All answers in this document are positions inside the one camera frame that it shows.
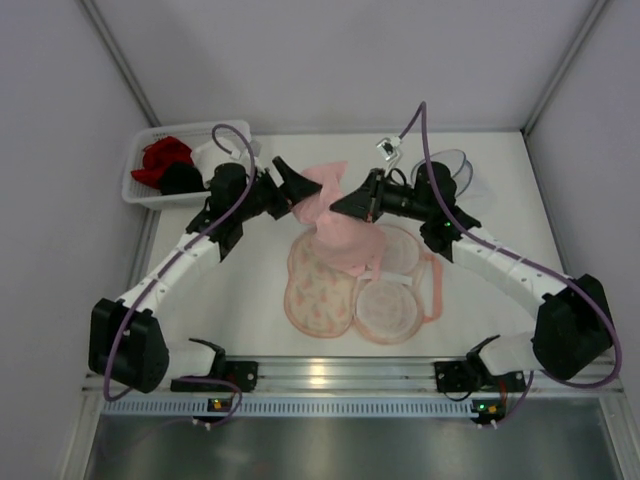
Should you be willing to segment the white blue-rimmed mesh laundry bag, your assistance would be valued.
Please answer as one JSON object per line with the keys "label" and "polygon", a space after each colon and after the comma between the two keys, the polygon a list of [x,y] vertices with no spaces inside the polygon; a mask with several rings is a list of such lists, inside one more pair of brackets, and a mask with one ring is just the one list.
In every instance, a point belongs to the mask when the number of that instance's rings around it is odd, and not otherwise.
{"label": "white blue-rimmed mesh laundry bag", "polygon": [[467,154],[460,149],[447,149],[431,154],[433,163],[445,165],[456,184],[456,205],[473,216],[487,214],[496,196],[486,180],[475,172]]}

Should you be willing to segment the pink bra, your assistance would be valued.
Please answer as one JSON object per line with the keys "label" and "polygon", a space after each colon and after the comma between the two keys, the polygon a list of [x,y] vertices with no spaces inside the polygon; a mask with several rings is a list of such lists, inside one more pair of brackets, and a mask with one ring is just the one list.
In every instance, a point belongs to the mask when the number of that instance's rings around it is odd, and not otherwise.
{"label": "pink bra", "polygon": [[319,193],[293,208],[302,225],[312,227],[313,253],[331,268],[358,277],[366,270],[378,276],[386,237],[375,224],[335,213],[330,206],[344,197],[340,180],[346,162],[333,162],[305,169],[302,176],[321,186]]}

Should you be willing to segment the pink floral mesh laundry bag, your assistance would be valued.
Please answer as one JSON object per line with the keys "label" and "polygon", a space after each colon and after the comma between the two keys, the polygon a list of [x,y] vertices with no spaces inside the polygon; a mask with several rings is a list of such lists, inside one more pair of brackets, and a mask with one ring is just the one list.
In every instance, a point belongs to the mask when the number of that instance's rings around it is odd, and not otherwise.
{"label": "pink floral mesh laundry bag", "polygon": [[378,279],[365,270],[340,272],[312,252],[310,232],[293,243],[284,310],[290,323],[317,338],[337,338],[354,328],[380,345],[407,341],[443,311],[443,267],[407,230],[383,225],[386,246]]}

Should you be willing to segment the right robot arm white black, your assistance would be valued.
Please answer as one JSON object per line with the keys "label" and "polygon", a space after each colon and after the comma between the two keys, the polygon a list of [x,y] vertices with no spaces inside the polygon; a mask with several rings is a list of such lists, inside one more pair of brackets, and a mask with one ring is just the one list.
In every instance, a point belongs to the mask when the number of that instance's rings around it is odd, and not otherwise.
{"label": "right robot arm white black", "polygon": [[420,222],[432,252],[477,274],[533,318],[527,331],[489,336],[468,353],[468,362],[486,375],[541,370],[567,382],[614,347],[606,295],[597,279],[566,277],[499,246],[457,206],[456,192],[449,168],[438,162],[421,165],[413,185],[398,185],[373,169],[330,209],[368,223],[383,214]]}

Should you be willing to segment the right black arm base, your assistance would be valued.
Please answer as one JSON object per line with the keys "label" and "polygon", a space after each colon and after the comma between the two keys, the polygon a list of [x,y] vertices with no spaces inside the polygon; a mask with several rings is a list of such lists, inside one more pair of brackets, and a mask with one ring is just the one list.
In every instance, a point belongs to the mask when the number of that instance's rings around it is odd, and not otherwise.
{"label": "right black arm base", "polygon": [[522,372],[493,375],[479,360],[447,360],[433,364],[439,393],[521,393],[526,381]]}

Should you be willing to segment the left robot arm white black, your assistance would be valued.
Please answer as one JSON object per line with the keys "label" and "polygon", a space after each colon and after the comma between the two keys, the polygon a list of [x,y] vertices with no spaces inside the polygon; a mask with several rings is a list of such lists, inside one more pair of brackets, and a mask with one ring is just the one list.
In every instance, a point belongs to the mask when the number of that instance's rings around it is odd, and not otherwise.
{"label": "left robot arm white black", "polygon": [[90,318],[88,367],[106,383],[154,391],[166,380],[216,378],[223,348],[191,338],[174,312],[205,273],[220,264],[243,235],[245,222],[268,214],[280,219],[322,187],[276,157],[282,180],[254,164],[216,167],[203,209],[177,245],[133,288],[103,298]]}

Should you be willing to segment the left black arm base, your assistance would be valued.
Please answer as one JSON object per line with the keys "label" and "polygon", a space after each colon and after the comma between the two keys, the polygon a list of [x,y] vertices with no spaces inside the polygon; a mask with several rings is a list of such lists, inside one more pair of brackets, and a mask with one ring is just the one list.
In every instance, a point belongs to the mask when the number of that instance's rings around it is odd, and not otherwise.
{"label": "left black arm base", "polygon": [[[223,369],[213,373],[214,379],[224,380],[236,385],[243,393],[255,390],[258,380],[259,363],[245,360],[226,360]],[[194,383],[185,379],[171,381],[172,392],[229,392],[230,388],[224,385],[212,385],[211,383]]]}

